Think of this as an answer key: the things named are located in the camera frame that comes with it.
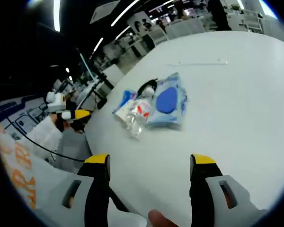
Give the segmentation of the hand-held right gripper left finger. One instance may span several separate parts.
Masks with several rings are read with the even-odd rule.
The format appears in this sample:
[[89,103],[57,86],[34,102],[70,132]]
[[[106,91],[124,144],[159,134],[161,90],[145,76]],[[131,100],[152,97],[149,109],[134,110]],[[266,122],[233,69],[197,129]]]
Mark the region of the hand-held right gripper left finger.
[[68,173],[35,210],[47,227],[106,227],[110,156],[93,155],[77,174]]

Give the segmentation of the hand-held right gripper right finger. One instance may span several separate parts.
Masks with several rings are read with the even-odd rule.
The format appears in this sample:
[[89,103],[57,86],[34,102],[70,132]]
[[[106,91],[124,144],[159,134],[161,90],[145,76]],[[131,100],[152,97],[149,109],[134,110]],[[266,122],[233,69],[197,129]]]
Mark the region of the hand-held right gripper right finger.
[[190,190],[193,227],[251,227],[265,214],[250,194],[230,175],[223,175],[209,156],[190,156]]

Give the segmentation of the person's left hand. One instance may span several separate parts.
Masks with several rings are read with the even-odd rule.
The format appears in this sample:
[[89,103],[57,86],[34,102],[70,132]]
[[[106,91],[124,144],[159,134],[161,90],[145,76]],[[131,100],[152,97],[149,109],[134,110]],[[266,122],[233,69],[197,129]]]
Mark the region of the person's left hand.
[[60,113],[56,114],[55,116],[56,116],[56,119],[54,120],[54,124],[60,132],[63,132],[64,131],[64,120],[61,117]]

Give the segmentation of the person's right hand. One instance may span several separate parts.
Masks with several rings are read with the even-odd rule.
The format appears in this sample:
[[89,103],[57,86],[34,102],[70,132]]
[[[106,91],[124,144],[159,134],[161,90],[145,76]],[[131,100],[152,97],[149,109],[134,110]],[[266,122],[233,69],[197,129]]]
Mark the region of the person's right hand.
[[148,219],[153,227],[178,227],[174,222],[166,218],[158,210],[150,210]]

